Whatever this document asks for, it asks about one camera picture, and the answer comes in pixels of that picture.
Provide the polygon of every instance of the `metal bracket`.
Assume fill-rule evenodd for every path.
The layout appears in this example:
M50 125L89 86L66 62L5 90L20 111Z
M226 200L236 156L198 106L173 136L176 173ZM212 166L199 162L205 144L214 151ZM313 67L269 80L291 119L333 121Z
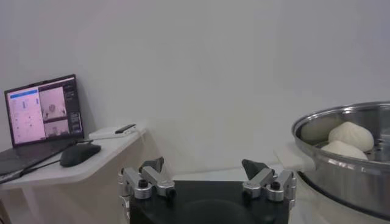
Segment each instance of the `metal bracket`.
M152 185L142 179L133 168L124 169L123 182L130 185L129 194L133 194L136 199L147 199L152 196Z
M283 170L271 184L266 186L267 198L270 201L289 200L290 209L295 205L297 178L292 171Z
M250 199L258 198L261 194L261 189L274 180L274 170L263 169L251 180L243 182L243 193Z
M141 177L156 187L157 194L166 197L168 200L173 199L176 195L175 182L165 178L159 174L151 166L143 167L141 170Z

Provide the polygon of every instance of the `laptop keyboard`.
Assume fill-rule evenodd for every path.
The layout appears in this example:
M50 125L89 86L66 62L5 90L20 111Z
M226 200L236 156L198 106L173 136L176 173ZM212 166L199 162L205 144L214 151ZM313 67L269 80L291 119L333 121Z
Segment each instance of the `laptop keyboard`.
M0 175L38 164L65 150L74 140L59 140L27 145L0 152Z

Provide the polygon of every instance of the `laptop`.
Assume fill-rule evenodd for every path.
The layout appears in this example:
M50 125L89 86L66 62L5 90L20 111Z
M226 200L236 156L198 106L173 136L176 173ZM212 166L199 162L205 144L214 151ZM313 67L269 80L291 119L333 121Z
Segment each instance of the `laptop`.
M76 75L4 91L12 149L0 175L32 167L84 138Z

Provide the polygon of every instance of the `screw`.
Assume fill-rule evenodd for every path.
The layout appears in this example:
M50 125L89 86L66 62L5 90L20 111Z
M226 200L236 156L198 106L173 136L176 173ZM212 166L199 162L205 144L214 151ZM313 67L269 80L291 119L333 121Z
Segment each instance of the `screw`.
M145 187L147 187L147 181L144 180L144 179L140 180L140 181L138 182L138 187L139 187L139 188L145 188Z
M272 190L279 190L280 189L280 183L276 182L276 181L272 182L271 183L271 189Z

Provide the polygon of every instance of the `table leg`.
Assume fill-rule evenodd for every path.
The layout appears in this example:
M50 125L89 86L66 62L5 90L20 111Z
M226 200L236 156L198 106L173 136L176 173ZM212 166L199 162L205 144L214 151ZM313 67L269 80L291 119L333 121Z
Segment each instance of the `table leg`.
M27 205L29 206L30 212L32 213L32 216L34 217L35 221L38 224L44 224L42 215L40 213L40 208L37 202L37 196L35 195L34 190L32 189L32 187L23 187L22 191L27 201Z

